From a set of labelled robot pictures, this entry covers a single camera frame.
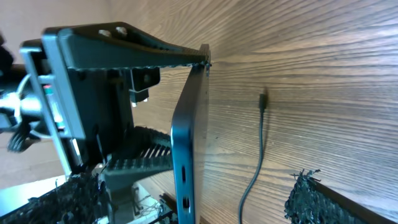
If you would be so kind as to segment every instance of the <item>green component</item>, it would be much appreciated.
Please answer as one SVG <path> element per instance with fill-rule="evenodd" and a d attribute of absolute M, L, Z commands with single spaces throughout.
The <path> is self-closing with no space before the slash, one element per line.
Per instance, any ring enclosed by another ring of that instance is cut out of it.
<path fill-rule="evenodd" d="M 44 88 L 44 93 L 46 95 L 50 95 L 50 94 L 53 94 L 53 90 L 52 90 L 52 88 Z"/>
<path fill-rule="evenodd" d="M 65 124 L 63 123 L 63 121 L 61 121 L 61 122 L 56 122 L 55 124 L 57 124 L 57 127 L 58 127 L 58 128 L 64 128 L 64 127 L 65 127 Z"/>

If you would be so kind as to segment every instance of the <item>wood grain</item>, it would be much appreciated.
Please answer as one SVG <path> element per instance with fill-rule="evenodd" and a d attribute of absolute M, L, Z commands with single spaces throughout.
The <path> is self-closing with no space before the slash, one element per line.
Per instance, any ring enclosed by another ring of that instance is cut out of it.
<path fill-rule="evenodd" d="M 268 141 L 245 223 L 288 223 L 289 174 L 398 221 L 398 2 L 111 1 L 111 18 L 212 54 L 202 216 L 237 223 L 258 158 L 258 94 L 270 93 Z M 168 131 L 189 69 L 163 70 L 136 124 Z M 171 172 L 143 181 L 174 194 Z"/>

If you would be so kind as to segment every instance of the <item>tablet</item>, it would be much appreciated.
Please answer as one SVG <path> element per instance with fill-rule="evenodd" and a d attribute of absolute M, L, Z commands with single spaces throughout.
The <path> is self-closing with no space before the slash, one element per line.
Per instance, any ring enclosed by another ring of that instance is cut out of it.
<path fill-rule="evenodd" d="M 210 54 L 209 45 L 201 51 Z M 172 157 L 179 223 L 199 223 L 208 124 L 208 67 L 195 65 L 175 107 Z"/>

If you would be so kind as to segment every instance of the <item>screw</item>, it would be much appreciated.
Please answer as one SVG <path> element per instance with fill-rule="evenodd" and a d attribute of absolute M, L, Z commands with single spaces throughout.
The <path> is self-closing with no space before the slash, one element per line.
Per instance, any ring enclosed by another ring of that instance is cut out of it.
<path fill-rule="evenodd" d="M 99 30 L 98 33 L 105 37 L 112 37 L 112 34 L 108 30 Z"/>
<path fill-rule="evenodd" d="M 127 36 L 127 29 L 124 27 L 117 27 L 116 30 L 123 36 Z"/>

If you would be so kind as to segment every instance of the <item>black cable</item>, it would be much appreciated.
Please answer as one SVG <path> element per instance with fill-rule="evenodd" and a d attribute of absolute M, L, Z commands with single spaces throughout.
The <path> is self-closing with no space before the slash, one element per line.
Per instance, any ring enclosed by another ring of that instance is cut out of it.
<path fill-rule="evenodd" d="M 244 191 L 241 201 L 239 203 L 238 207 L 238 222 L 239 224 L 242 224 L 242 212 L 243 212 L 243 205 L 244 201 L 246 200 L 246 197 L 249 195 L 249 192 L 251 188 L 253 187 L 254 183 L 257 180 L 257 177 L 259 176 L 261 166 L 262 166 L 262 160 L 264 158 L 264 148 L 262 146 L 262 123 L 264 120 L 264 112 L 267 108 L 267 93 L 264 92 L 263 94 L 260 94 L 260 100 L 259 100 L 259 108 L 260 108 L 260 124 L 259 124 L 259 142 L 260 142 L 260 155 L 259 155 L 259 163 L 257 165 L 256 172 L 254 173 L 253 178 L 250 181 L 250 184 L 248 185 L 247 189 Z"/>
<path fill-rule="evenodd" d="M 30 133 L 30 125 L 24 119 L 18 124 L 15 133 L 10 138 L 7 149 L 10 152 L 24 152 L 29 146 L 33 144 L 32 141 L 27 141 Z"/>

